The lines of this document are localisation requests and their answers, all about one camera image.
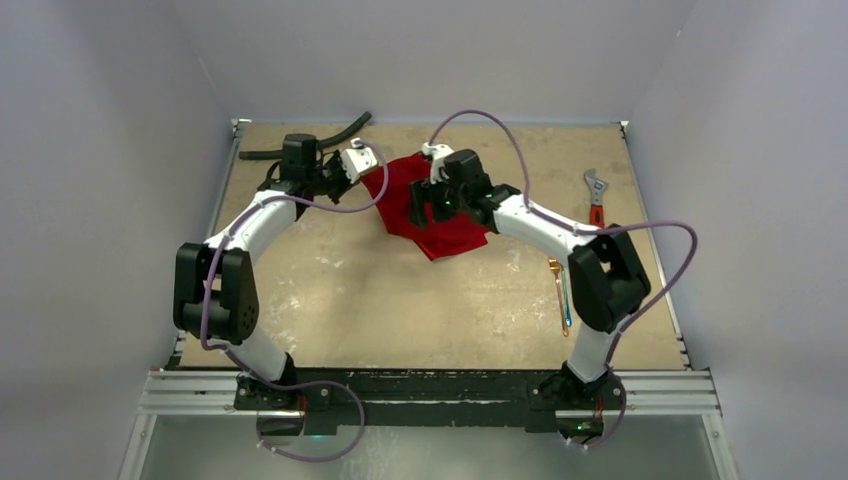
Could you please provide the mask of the red cloth napkin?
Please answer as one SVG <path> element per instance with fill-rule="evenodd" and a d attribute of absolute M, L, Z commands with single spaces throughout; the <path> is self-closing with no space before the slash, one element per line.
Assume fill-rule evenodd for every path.
<path fill-rule="evenodd" d="M 389 162 L 389 186 L 376 208 L 389 234 L 407 238 L 431 261 L 461 255 L 488 244 L 483 226 L 467 215 L 458 214 L 445 222 L 436 222 L 433 205 L 424 206 L 428 226 L 418 228 L 410 222 L 412 201 L 409 184 L 429 177 L 430 165 L 421 153 Z"/>

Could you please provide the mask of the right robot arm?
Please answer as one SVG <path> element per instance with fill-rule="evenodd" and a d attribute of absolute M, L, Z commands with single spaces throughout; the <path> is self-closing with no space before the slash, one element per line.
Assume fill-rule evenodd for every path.
<path fill-rule="evenodd" d="M 603 234 L 524 198 L 522 191 L 492 184 L 477 153 L 445 144 L 421 148 L 430 166 L 426 179 L 409 190 L 410 222 L 424 229 L 457 216 L 489 232 L 520 240 L 564 263 L 570 298 L 581 320 L 561 381 L 564 399 L 584 407 L 601 391 L 615 338 L 651 291 L 650 281 L 628 233 Z"/>

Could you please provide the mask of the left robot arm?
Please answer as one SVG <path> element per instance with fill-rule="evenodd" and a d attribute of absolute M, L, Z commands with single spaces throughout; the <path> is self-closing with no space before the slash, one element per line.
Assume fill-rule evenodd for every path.
<path fill-rule="evenodd" d="M 259 381 L 259 395 L 272 408 L 284 409 L 297 399 L 296 367 L 291 354 L 258 325 L 254 263 L 316 197 L 337 203 L 357 180 L 341 151 L 327 153 L 313 135 L 286 135 L 274 158 L 253 200 L 234 220 L 204 242 L 177 250 L 173 321 L 204 350 L 226 355 Z"/>

